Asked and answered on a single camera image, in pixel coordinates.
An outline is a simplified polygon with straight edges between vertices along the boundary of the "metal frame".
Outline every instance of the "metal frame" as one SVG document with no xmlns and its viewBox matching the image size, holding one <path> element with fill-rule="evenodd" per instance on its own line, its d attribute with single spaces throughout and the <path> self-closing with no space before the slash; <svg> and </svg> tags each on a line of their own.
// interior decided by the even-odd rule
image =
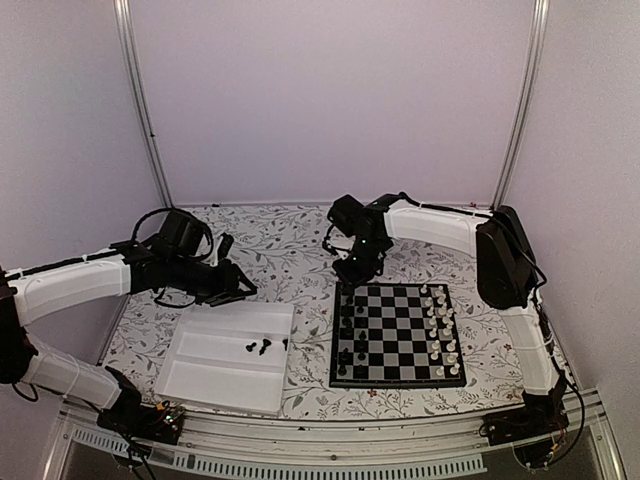
<svg viewBox="0 0 640 480">
<path fill-rule="evenodd" d="M 493 201 L 491 202 L 491 208 L 493 209 L 502 205 L 507 196 L 511 177 L 513 176 L 513 171 L 516 166 L 516 160 L 518 159 L 518 153 L 520 152 L 529 106 L 531 105 L 531 99 L 533 97 L 533 87 L 538 76 L 538 66 L 540 57 L 542 56 L 548 12 L 549 0 L 536 0 L 531 24 L 531 38 L 529 39 L 529 53 L 527 54 L 524 81 L 522 82 L 518 110 L 516 111 L 516 118 L 514 119 L 511 129 L 511 136 L 509 137 L 507 153 L 500 172 L 500 179 L 498 180 Z"/>
<path fill-rule="evenodd" d="M 596 445 L 596 453 L 604 478 L 626 478 L 597 391 L 587 390 L 583 397 L 585 434 L 593 432 L 600 443 Z M 572 393 L 565 395 L 564 401 L 570 418 L 569 430 L 575 431 L 580 423 L 580 404 Z M 514 406 L 489 411 L 511 408 Z M 421 477 L 416 469 L 438 465 L 446 468 L 444 465 L 464 463 L 485 453 L 548 437 L 491 447 L 487 439 L 478 434 L 482 417 L 489 411 L 360 421 L 278 420 L 189 411 L 177 446 L 141 443 L 153 446 L 149 458 L 153 465 L 215 478 L 364 480 L 385 478 L 380 472 L 386 471 L 389 472 L 387 478 L 403 480 L 451 478 L 456 475 L 439 476 L 438 471 L 436 476 Z M 73 441 L 124 455 L 126 446 L 121 439 L 97 427 L 95 418 L 96 414 L 81 403 L 65 402 L 46 480 L 60 479 L 69 444 Z M 241 475 L 247 468 L 253 468 L 255 474 Z"/>
<path fill-rule="evenodd" d="M 138 54 L 136 52 L 136 44 L 133 36 L 133 24 L 131 22 L 131 12 L 129 10 L 129 0 L 114 0 L 116 10 L 116 22 L 118 24 L 118 33 L 120 34 L 120 43 L 122 45 L 122 54 L 124 63 L 129 74 L 129 82 L 133 100 L 138 113 L 142 136 L 147 148 L 151 173 L 158 189 L 158 194 L 162 204 L 165 207 L 173 206 L 169 183 L 164 173 L 162 161 L 160 159 L 160 150 L 155 140 L 151 117 L 147 100 L 142 88 L 142 77 L 140 75 L 140 65 L 138 64 Z"/>
<path fill-rule="evenodd" d="M 151 124 L 151 117 L 149 115 L 149 108 L 144 94 L 144 89 L 142 87 L 142 78 L 133 35 L 133 23 L 131 21 L 129 0 L 114 0 L 114 4 L 124 62 L 129 73 L 131 90 L 138 113 L 138 120 L 145 140 L 145 146 L 147 148 L 153 179 L 163 205 L 174 206 L 169 183 L 164 172 L 162 160 L 160 159 L 160 150 L 155 140 L 155 134 Z M 535 0 L 525 76 L 520 90 L 520 99 L 518 101 L 516 116 L 511 128 L 507 152 L 505 154 L 498 184 L 491 202 L 491 208 L 494 209 L 502 205 L 505 200 L 509 184 L 511 182 L 511 177 L 513 176 L 513 171 L 515 169 L 520 146 L 522 144 L 529 106 L 533 97 L 533 87 L 535 85 L 538 66 L 542 56 L 548 11 L 549 0 Z"/>
</svg>

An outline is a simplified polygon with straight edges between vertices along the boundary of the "chessboard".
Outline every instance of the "chessboard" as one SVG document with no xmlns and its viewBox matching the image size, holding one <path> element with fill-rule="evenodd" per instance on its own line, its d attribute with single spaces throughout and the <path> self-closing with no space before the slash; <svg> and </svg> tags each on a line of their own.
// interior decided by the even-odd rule
<svg viewBox="0 0 640 480">
<path fill-rule="evenodd" d="M 453 388 L 466 384 L 444 284 L 336 286 L 329 386 Z"/>
</svg>

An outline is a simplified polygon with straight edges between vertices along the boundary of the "chess piece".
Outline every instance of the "chess piece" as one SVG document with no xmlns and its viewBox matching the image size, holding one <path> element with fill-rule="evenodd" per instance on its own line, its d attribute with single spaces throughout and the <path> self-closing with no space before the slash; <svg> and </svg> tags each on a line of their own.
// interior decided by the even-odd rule
<svg viewBox="0 0 640 480">
<path fill-rule="evenodd" d="M 260 349 L 260 355 L 262 355 L 264 352 L 267 351 L 267 347 L 271 345 L 271 340 L 269 340 L 268 338 L 265 338 L 264 340 L 262 340 L 262 348 Z"/>
<path fill-rule="evenodd" d="M 343 351 L 340 352 L 339 361 L 340 361 L 340 363 L 347 363 L 349 361 L 349 349 L 348 348 L 345 348 Z"/>
</svg>

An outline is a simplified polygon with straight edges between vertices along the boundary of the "black pawn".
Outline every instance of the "black pawn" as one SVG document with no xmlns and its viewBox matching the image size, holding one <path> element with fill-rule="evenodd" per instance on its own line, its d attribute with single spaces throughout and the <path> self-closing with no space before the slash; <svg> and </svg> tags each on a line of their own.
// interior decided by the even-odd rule
<svg viewBox="0 0 640 480">
<path fill-rule="evenodd" d="M 340 352 L 340 363 L 347 363 L 349 361 L 349 349 L 345 348 Z"/>
</svg>

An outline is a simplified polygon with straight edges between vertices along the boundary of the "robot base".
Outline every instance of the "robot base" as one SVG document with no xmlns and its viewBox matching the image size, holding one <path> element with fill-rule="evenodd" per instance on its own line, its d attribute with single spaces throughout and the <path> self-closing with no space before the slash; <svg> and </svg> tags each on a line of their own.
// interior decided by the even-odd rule
<svg viewBox="0 0 640 480">
<path fill-rule="evenodd" d="M 490 445 L 501 445 L 566 429 L 569 419 L 562 403 L 566 389 L 563 375 L 548 395 L 523 393 L 524 407 L 485 415 L 480 435 Z"/>
<path fill-rule="evenodd" d="M 148 418 L 149 416 L 157 416 L 158 410 L 155 407 L 140 406 L 138 418 Z M 170 425 L 162 420 L 155 425 L 136 425 L 132 428 L 130 418 L 123 418 L 113 412 L 104 411 L 98 416 L 98 426 L 107 430 L 113 430 L 135 438 L 151 440 L 153 442 L 166 443 L 168 445 L 177 445 L 182 426 L 184 424 L 184 416 L 179 416 Z"/>
</svg>

